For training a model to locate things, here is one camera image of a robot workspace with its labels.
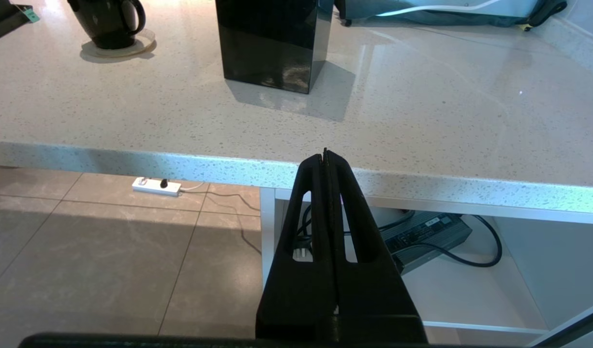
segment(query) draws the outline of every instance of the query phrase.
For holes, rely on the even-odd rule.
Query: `white speckled countertop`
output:
[[[533,33],[334,19],[310,95],[223,79],[213,0],[144,0],[111,63],[65,1],[0,39],[0,165],[291,188],[329,147],[365,194],[593,213],[593,75]]]

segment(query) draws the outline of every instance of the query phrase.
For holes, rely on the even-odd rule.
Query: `black box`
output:
[[[226,79],[309,93],[327,57],[333,0],[215,0]]]

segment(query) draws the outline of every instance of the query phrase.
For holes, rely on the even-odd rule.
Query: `tiled floor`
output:
[[[0,168],[0,348],[45,331],[254,337],[259,190],[132,182]]]

